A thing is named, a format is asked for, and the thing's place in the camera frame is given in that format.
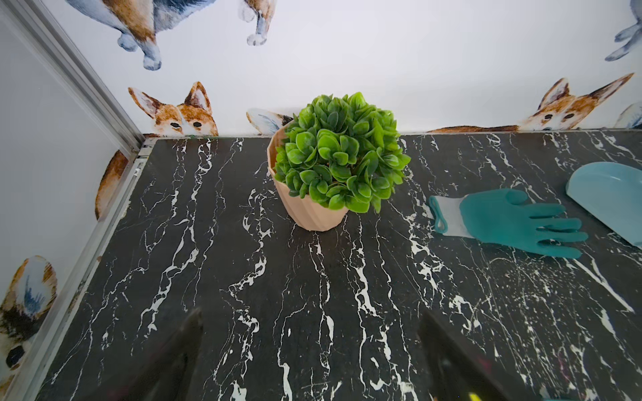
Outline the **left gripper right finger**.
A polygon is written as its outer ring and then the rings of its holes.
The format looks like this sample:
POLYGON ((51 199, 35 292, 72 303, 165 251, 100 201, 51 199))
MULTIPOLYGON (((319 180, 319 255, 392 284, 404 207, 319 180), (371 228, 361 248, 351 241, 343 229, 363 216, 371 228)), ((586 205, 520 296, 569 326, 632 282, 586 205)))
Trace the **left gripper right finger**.
POLYGON ((436 400, 508 400, 491 365, 456 341, 454 332, 432 312, 422 313, 418 331, 436 400))

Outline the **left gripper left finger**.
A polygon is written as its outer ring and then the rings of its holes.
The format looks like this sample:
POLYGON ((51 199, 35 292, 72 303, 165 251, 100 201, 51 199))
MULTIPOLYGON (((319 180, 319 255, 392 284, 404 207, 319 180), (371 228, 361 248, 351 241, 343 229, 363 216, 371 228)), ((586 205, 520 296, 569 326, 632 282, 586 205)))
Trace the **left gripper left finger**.
POLYGON ((95 389, 95 399, 185 400, 202 337, 202 310, 196 308, 149 359, 122 369, 95 389))

